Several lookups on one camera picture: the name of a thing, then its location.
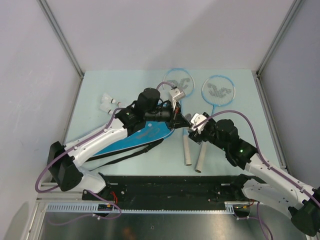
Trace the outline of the white shuttlecock tube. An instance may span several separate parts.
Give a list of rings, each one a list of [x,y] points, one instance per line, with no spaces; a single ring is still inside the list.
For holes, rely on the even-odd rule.
[[[184,116],[184,118],[185,118],[188,122],[190,122],[191,119],[192,119],[192,115],[191,115],[190,113],[188,113],[188,114],[186,114],[186,115]]]

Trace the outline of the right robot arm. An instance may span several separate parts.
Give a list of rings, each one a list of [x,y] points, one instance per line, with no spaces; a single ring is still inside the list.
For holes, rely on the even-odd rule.
[[[320,190],[278,168],[267,160],[260,147],[241,139],[230,119],[215,121],[206,113],[194,114],[190,120],[189,138],[200,144],[211,143],[225,153],[228,162],[263,180],[252,177],[230,188],[231,196],[242,201],[257,200],[290,218],[303,234],[314,237],[320,231]]]

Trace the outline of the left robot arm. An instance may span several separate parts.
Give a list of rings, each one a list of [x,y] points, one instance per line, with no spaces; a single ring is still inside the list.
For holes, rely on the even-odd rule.
[[[131,105],[116,109],[107,124],[65,145],[53,143],[47,166],[58,188],[63,192],[80,188],[93,192],[100,200],[107,199],[111,188],[101,174],[85,169],[83,164],[109,145],[142,130],[147,122],[163,122],[169,130],[188,127],[179,103],[185,93],[174,87],[168,95],[168,101],[160,104],[161,93],[146,88]]]

